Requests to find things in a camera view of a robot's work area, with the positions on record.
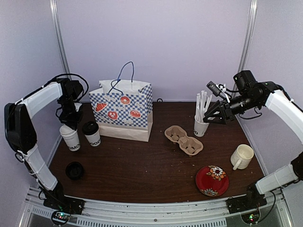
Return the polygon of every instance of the mug handle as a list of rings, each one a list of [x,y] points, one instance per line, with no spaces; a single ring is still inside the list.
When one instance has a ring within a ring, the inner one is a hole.
[[[239,167],[241,162],[242,162],[242,159],[240,158],[232,169],[236,170]]]

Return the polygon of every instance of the black cup lid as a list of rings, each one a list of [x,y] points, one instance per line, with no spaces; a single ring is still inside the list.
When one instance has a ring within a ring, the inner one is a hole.
[[[84,135],[90,136],[95,134],[99,130],[99,125],[96,122],[86,122],[82,127]]]
[[[67,165],[65,173],[71,180],[79,180],[84,174],[84,168],[79,162],[71,162]]]

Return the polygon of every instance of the red floral plate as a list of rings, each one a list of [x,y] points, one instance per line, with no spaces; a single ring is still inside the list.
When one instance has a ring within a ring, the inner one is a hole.
[[[227,191],[229,179],[227,174],[218,166],[204,166],[196,175],[196,184],[207,196],[220,196]]]

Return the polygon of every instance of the bag handle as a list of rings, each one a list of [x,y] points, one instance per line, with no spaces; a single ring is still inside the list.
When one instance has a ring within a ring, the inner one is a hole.
[[[120,92],[122,93],[122,95],[123,95],[123,91],[121,91],[121,90],[115,88],[115,86],[120,82],[120,80],[121,80],[121,79],[120,79],[121,73],[122,73],[124,67],[125,67],[127,64],[129,64],[129,63],[131,63],[131,64],[133,65],[133,74],[132,74],[132,82],[133,82],[133,78],[134,78],[134,63],[133,63],[132,61],[129,61],[128,63],[126,63],[126,64],[122,67],[122,69],[121,69],[121,71],[120,71],[120,73],[119,73],[118,78],[117,78],[117,79],[114,79],[114,80],[110,83],[110,85],[112,86],[112,88],[109,90],[108,93],[110,93],[111,90],[114,89],[114,90],[120,91]]]

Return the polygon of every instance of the wooden table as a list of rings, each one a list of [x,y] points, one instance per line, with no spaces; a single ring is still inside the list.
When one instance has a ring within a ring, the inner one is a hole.
[[[246,169],[232,170],[232,153],[239,144],[249,144],[237,121],[210,124],[203,137],[196,137],[204,149],[193,157],[164,136],[172,125],[194,136],[195,103],[154,103],[149,142],[102,137],[98,147],[90,146],[81,131],[85,122],[94,119],[90,104],[83,108],[78,130],[80,150],[69,151],[62,140],[50,166],[66,195],[114,202],[202,201],[213,199],[203,195],[195,183],[195,175],[203,166],[220,166],[229,176],[227,192],[214,198],[244,194],[247,185],[263,177],[255,157]],[[82,163],[85,169],[79,181],[65,175],[66,166],[73,161]]]

